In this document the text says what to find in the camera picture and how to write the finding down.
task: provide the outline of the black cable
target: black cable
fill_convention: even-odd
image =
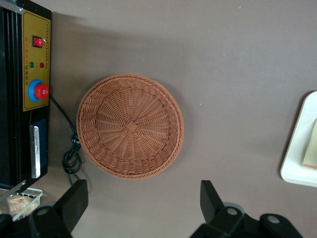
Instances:
[[[70,125],[70,128],[73,132],[73,136],[71,139],[72,146],[69,151],[67,151],[63,156],[62,166],[64,168],[64,171],[67,173],[68,180],[70,185],[73,185],[73,181],[71,180],[71,175],[73,175],[77,180],[79,180],[79,177],[77,173],[80,171],[82,167],[82,161],[78,154],[78,151],[81,148],[80,141],[77,135],[76,128],[74,127],[73,123],[69,119],[66,112],[61,108],[61,106],[57,103],[57,101],[50,95],[51,101],[57,106],[57,108],[60,110],[60,112],[63,114],[63,116],[68,121],[68,124]]]

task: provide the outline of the red emergency stop button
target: red emergency stop button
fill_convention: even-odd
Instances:
[[[46,84],[38,83],[34,87],[33,93],[35,98],[45,100],[49,96],[49,87]]]

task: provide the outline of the white plate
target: white plate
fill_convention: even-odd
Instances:
[[[282,178],[291,183],[317,187],[317,170],[302,165],[317,120],[317,91],[304,100],[281,169]]]

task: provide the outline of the wicker basket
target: wicker basket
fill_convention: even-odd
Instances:
[[[175,99],[156,81],[136,74],[110,76],[93,86],[79,106],[77,130],[89,158],[124,179],[165,170],[184,138]]]

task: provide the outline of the machine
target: machine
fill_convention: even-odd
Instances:
[[[29,0],[0,0],[0,188],[47,173],[51,19]]]

